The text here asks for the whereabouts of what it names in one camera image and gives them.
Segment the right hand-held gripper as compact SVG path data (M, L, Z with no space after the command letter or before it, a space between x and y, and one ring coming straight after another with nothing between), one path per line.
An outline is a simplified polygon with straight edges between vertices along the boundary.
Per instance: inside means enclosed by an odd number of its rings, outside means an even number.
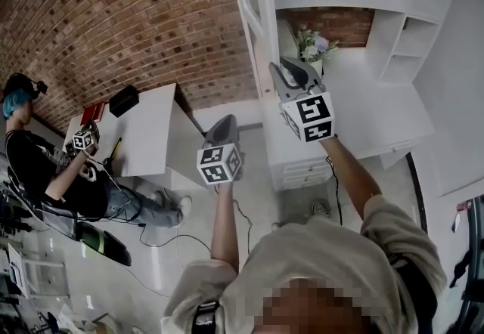
M296 87L291 88L279 66L269 63L268 69L281 99L280 109L286 124L305 143L334 137L334 108L318 72L293 57L283 56L280 62L296 83Z

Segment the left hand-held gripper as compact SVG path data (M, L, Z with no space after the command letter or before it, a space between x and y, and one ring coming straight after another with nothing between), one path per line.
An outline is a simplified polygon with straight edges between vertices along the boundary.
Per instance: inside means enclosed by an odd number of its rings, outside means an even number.
M217 185L234 181L242 165L237 119L230 114L206 133L197 151L197 170L207 185Z

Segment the white ribbed-glass cabinet door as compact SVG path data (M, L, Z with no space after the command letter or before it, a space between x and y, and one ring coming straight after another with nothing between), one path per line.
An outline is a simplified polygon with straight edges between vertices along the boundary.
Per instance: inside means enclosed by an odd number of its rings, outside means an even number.
M267 0L237 0L259 99L273 94Z

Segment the person's right forearm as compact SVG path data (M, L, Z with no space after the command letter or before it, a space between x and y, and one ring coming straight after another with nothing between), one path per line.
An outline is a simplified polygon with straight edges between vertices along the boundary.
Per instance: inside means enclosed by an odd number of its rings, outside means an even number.
M364 221L366 206L378 204L383 198L380 187L338 138L325 139L321 141L321 145L332 161L337 177L355 210Z

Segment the person's left forearm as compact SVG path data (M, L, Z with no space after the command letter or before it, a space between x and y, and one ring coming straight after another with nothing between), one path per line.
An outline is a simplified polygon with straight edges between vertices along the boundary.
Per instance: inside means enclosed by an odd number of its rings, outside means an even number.
M211 241L211 258L229 264L239 272L239 249L234 216L233 183L219 185Z

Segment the white desk with hutch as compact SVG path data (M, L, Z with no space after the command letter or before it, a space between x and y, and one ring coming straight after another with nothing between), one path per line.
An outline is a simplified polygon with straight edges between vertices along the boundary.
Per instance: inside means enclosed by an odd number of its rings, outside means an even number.
M433 132L413 81L450 4L451 0L267 0L270 62L295 88L281 66L277 20L286 20L295 36L308 28L330 38L341 28L338 50L323 61L321 77L336 111L335 132L356 157L379 156L388 167ZM326 181L330 167L324 150L318 143L301 141L286 124L274 82L273 94L260 101L274 188L290 190Z

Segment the pale green book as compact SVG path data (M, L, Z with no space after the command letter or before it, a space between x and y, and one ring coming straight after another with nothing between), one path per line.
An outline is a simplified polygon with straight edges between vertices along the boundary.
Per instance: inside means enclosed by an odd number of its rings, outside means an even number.
M277 20L278 45L281 57L299 57L299 46L290 24L286 20Z

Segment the pale flower bouquet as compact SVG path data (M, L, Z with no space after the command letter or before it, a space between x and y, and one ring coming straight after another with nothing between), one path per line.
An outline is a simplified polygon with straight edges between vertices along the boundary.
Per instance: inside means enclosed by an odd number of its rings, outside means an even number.
M299 30L296 36L299 58L306 63L315 63L338 49L339 42L329 41L320 32L310 29Z

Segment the white side table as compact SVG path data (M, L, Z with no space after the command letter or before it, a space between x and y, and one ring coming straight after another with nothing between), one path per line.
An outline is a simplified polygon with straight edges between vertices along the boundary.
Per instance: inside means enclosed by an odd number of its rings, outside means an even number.
M140 177L172 190L205 187L197 170L197 151L204 136L175 101L175 84L144 91L139 103L115 117L104 108L98 162L115 150L118 178Z

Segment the black box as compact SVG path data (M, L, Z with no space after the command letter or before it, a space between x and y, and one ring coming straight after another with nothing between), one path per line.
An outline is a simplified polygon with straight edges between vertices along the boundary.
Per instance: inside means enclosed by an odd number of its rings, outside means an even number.
M138 103L138 90L133 85L127 85L109 100L109 110L111 114L119 118Z

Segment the black oblong case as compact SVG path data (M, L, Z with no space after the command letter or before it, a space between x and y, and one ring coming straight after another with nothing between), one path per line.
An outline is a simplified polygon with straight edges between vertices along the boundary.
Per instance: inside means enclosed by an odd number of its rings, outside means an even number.
M76 224L76 240L118 264L126 267L132 265L132 257L121 241L88 222L79 221Z

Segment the red book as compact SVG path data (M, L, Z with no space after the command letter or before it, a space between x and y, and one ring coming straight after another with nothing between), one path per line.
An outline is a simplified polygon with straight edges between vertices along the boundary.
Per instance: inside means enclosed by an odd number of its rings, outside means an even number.
M87 124L90 120L100 122L104 113L105 102L101 101L84 109L80 125Z

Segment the person's beige shirt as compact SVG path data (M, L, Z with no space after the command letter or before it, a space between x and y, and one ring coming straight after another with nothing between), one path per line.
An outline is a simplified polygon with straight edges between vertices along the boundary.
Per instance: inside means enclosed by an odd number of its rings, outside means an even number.
M190 334L200 306L217 302L215 334L250 334L264 304L292 280L350 298L379 334L431 334L446 285L427 234L384 198L368 204L359 232L321 215L264 236L236 273L215 259L190 263L161 320L162 334Z

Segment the yellow handled tool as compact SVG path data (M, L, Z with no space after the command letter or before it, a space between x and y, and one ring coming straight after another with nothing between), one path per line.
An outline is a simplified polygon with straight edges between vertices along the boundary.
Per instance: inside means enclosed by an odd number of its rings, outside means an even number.
M108 162L109 163L112 163L114 161L114 159L116 158L116 154L117 154L117 151L119 149L119 146L121 144L121 141L122 141L122 138L119 137L113 147L113 150L112 152L110 153L110 156L109 156L109 159L108 159Z

